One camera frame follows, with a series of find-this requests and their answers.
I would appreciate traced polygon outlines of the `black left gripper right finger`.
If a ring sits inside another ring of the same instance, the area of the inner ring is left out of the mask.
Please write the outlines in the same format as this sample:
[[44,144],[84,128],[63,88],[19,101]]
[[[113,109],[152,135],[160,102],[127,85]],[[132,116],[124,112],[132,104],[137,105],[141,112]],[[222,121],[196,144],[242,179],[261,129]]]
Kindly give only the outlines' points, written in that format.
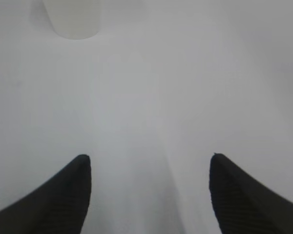
[[223,154],[210,160],[209,190],[223,234],[293,234],[293,203]]

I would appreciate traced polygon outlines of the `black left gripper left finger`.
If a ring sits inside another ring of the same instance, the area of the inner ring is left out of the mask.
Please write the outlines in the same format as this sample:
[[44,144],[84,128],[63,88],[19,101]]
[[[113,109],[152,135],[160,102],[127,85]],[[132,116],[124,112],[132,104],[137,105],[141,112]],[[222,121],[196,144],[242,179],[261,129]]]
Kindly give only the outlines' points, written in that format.
[[79,155],[42,186],[0,211],[0,234],[79,234],[91,197],[91,161]]

